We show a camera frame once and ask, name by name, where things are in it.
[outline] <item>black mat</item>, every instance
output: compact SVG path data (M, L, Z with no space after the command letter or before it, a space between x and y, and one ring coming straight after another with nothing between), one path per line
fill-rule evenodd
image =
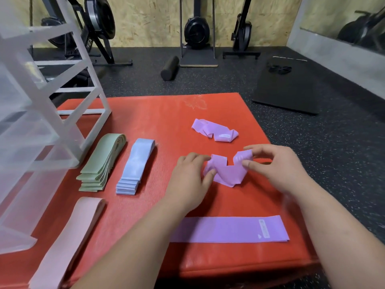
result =
M318 114L314 80L307 61L273 57L258 79L253 101L309 114Z
M214 58L212 47L201 50L183 48L183 57L180 59L181 67L218 67L218 61Z

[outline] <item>wooden wall panel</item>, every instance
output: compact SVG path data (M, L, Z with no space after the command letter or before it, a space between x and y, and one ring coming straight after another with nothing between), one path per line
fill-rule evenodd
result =
M356 20L360 14L355 10L378 12L385 6L385 0L311 0L301 28L337 38L341 28Z
M179 46L179 0L108 1L116 23L111 46ZM15 0L15 3L22 19L28 23L28 0ZM182 0L182 31L187 19L193 16L193 3L193 0ZM252 0L247 18L253 24L250 46L286 45L300 3L301 0ZM34 24L40 24L48 13L41 0L34 0L33 4ZM230 37L242 5L243 0L215 0L216 46L232 46ZM201 11L212 31L212 0L202 0Z

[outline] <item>finger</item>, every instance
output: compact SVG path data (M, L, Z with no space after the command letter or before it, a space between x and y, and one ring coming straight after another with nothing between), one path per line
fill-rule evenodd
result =
M252 150L255 158L270 158L273 159L277 154L280 146L272 144L257 144L243 147L243 150Z
M199 154L198 153L195 153L195 152L191 152L189 153L186 158L185 158L185 162L192 162Z
M178 161L176 162L176 165L181 164L186 159L186 156L179 157Z
M202 180L202 186L203 188L205 189L205 192L207 193L207 191L209 190L209 187L211 186L211 184L213 183L213 180L214 180L214 176L216 175L216 170L215 169L212 169L210 170L206 176L203 178Z
M199 166L199 168L202 167L203 163L207 160L210 160L211 159L211 156L208 156L208 155L199 155L198 157L196 157L194 159L194 164Z
M255 172L258 172L264 176L267 176L269 173L269 165L264 165L252 160L243 160L242 165L250 170L254 170Z

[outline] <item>right hand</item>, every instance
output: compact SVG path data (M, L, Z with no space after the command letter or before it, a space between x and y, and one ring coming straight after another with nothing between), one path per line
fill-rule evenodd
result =
M254 158L272 159L272 163L268 165L251 160L243 160L242 165L267 177L270 183L282 193L298 196L297 193L303 190L301 187L312 181L290 147L259 144L249 145L243 149L251 149Z

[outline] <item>black foam roller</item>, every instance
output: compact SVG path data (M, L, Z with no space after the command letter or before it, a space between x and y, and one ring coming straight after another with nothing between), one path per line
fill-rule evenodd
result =
M177 56L173 56L167 61L161 71L161 77L164 81L170 81L174 78L178 64L179 58Z

